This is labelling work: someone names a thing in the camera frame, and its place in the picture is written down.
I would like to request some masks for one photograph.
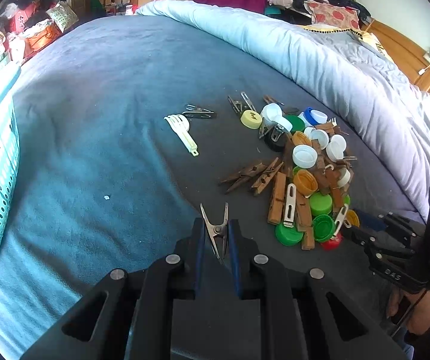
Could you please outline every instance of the wooden clothespin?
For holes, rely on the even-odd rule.
[[[329,195],[330,193],[330,183],[325,176],[325,168],[323,170],[316,169],[311,172],[313,176],[315,176],[316,181],[318,182],[318,189],[322,195]]]
[[[332,165],[333,169],[335,168],[336,163],[334,163],[331,159],[329,159],[328,155],[325,152],[323,152],[323,160],[325,162],[325,167],[327,165]]]
[[[324,130],[324,131],[333,130],[333,123],[327,122],[327,123],[323,123],[323,124],[317,124],[315,126],[315,128],[317,130]]]
[[[315,247],[315,236],[313,234],[310,202],[300,192],[296,193],[295,222],[298,231],[304,232],[302,249],[310,250]]]
[[[335,134],[338,134],[338,135],[341,135],[341,134],[349,135],[347,132],[341,131],[340,126],[334,126],[333,130],[334,130]]]
[[[270,208],[268,210],[268,223],[278,225],[283,215],[283,204],[285,203],[286,174],[278,172],[273,183]]]
[[[335,172],[330,168],[325,169],[325,175],[330,184],[331,197],[333,198],[333,212],[338,212],[344,205],[343,197],[341,197],[341,191],[338,187],[338,180]]]
[[[283,151],[283,173],[292,180],[293,179],[293,149],[295,145],[291,139],[287,139],[285,149]]]
[[[238,188],[240,185],[249,181],[252,177],[260,174],[267,168],[261,161],[257,160],[250,166],[241,169],[240,171],[228,176],[226,179],[220,181],[220,184],[229,183],[235,181],[230,188],[226,190],[225,193],[229,193],[234,189]]]
[[[263,100],[264,100],[264,101],[265,101],[265,103],[267,103],[267,104],[275,103],[275,104],[278,104],[278,105],[285,105],[285,104],[283,104],[282,102],[279,102],[278,100],[274,99],[273,97],[271,97],[271,96],[269,96],[269,95],[267,95],[267,94],[264,94],[264,95],[263,95]]]
[[[283,166],[283,161],[280,164],[278,164],[277,166],[275,166],[276,163],[278,162],[278,160],[279,160],[279,158],[276,157],[276,159],[274,159],[272,161],[272,163],[267,166],[266,170],[263,171],[261,176],[251,186],[252,188],[255,189],[255,194],[254,194],[255,196],[258,196],[261,192],[263,192],[263,190],[270,183],[270,181],[274,177],[274,175]]]
[[[324,171],[325,170],[325,159],[323,157],[323,152],[321,150],[321,146],[320,146],[320,142],[318,141],[318,139],[313,139],[311,141],[311,145],[313,146],[313,149],[315,149],[316,154],[318,155],[317,159],[316,159],[316,169]]]

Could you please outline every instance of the bed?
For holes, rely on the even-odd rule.
[[[424,59],[425,51],[391,27],[375,20],[365,31],[374,33],[388,51],[399,69],[408,77],[410,83],[422,91],[430,93],[430,65]],[[421,76],[419,71],[426,69]]]
[[[246,27],[251,24],[242,23],[247,12],[193,4],[158,1],[134,17],[94,20],[23,66],[13,90],[20,168],[0,249],[0,352],[7,360],[19,358],[108,271],[143,269],[170,253],[200,216],[200,203],[216,223],[227,201],[230,218],[239,219],[243,235],[263,253],[299,271],[322,268],[369,315],[382,318],[389,287],[367,269],[361,248],[348,241],[331,252],[285,247],[266,222],[269,192],[257,198],[243,188],[223,194],[220,178],[253,159],[275,157],[255,131],[241,125],[226,98],[246,91],[261,109],[262,95],[268,94],[291,107],[336,116],[358,156],[352,205],[373,215],[392,210],[422,221],[427,206],[412,188],[423,183],[427,188],[430,159],[413,163],[410,180],[394,177],[386,136],[373,135],[379,110],[375,106],[364,115],[348,98],[332,105],[330,99],[339,96],[328,81],[330,68],[319,69],[314,59],[308,60],[306,42],[298,45],[298,59],[289,61],[292,67],[304,62],[304,72],[270,66],[263,52],[273,53],[273,44],[279,50],[276,59],[286,59],[278,34],[260,43]],[[217,21],[215,29],[200,21],[206,21],[207,12]],[[182,16],[198,22],[183,23]],[[255,19],[262,20],[255,26],[259,33],[276,32],[273,23],[285,28],[261,15]],[[235,38],[222,34],[223,27],[243,44],[232,45]],[[286,28],[285,40],[302,31]],[[353,40],[346,33],[330,38],[311,32],[306,39],[323,48],[325,62],[338,58],[337,42]],[[317,74],[325,74],[324,80],[314,81],[318,89],[309,93],[303,87]],[[186,151],[163,120],[183,111],[186,103],[218,112],[215,120],[190,123],[198,157]],[[400,148],[401,154],[408,149]],[[236,299],[229,272],[210,253],[204,269],[201,297],[175,303],[173,358],[258,359],[257,302]],[[209,334],[221,331],[223,341]]]

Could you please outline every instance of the pile of clothes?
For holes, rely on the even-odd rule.
[[[357,0],[267,0],[282,9],[280,18],[293,24],[326,24],[359,30],[369,24],[370,12]]]
[[[10,61],[23,64],[77,21],[66,0],[4,0],[0,5],[0,67]]]

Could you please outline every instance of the blue blanket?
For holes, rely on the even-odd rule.
[[[212,35],[167,17],[116,16],[86,23],[22,67],[14,90],[20,170],[0,249],[0,352],[14,360],[108,271],[146,268],[189,234],[203,203],[213,223],[224,202],[243,235],[300,271],[320,267],[374,318],[386,293],[361,249],[284,247],[266,223],[269,189],[230,195],[218,180],[275,154],[244,127],[226,98],[245,90],[329,111],[273,68]],[[192,157],[163,117],[201,104]],[[391,174],[341,118],[358,156],[350,195],[373,214],[419,218]],[[241,302],[229,272],[206,253],[200,299],[175,302],[175,353],[258,359],[257,302]],[[223,332],[223,342],[210,333]]]

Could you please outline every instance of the plastic bottle cap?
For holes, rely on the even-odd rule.
[[[292,124],[286,117],[279,115],[276,116],[273,121],[276,122],[279,126],[281,126],[286,132],[290,132],[293,128]]]
[[[258,127],[260,127],[262,121],[260,114],[250,109],[243,112],[240,120],[244,126],[247,126],[252,130],[257,130]]]
[[[293,183],[296,185],[296,190],[303,196],[311,196],[318,190],[318,182],[306,169],[301,169],[293,176]]]
[[[292,130],[291,133],[294,133],[296,131],[304,131],[304,121],[300,119],[298,116],[295,115],[286,115],[285,119],[288,119],[288,121],[292,124]]]
[[[286,134],[283,134],[276,142],[274,142],[271,140],[271,134],[267,134],[263,140],[271,150],[281,153],[285,149],[286,139]]]
[[[311,116],[312,110],[313,110],[312,107],[308,107],[307,109],[305,109],[303,111],[303,116],[304,116],[305,120],[308,123],[310,123],[310,125],[312,125],[312,126],[319,125],[319,123],[316,120],[314,120],[313,117]]]
[[[298,231],[296,227],[289,228],[279,223],[275,227],[275,236],[280,243],[285,246],[293,246],[300,242],[303,238],[303,233]]]
[[[263,119],[266,119],[268,121],[268,124],[273,125],[274,118],[276,118],[277,116],[283,116],[283,111],[278,104],[270,103],[263,107],[260,112],[260,115]]]
[[[310,196],[310,208],[313,216],[329,214],[333,207],[333,199],[330,195],[322,195],[320,192],[315,192]]]
[[[295,133],[293,133],[292,142],[295,146],[298,146],[298,145],[312,146],[310,139],[307,137],[305,133],[301,131],[295,131]]]
[[[295,174],[297,174],[298,173],[298,171],[299,170],[301,170],[301,169],[303,169],[303,168],[300,168],[299,166],[297,167],[297,166],[295,166],[294,168],[293,168],[293,176],[295,176]]]
[[[346,220],[350,225],[360,227],[360,219],[358,218],[358,215],[353,210],[348,210],[346,212]]]
[[[335,222],[329,215],[319,215],[312,222],[315,241],[326,242],[335,233]]]

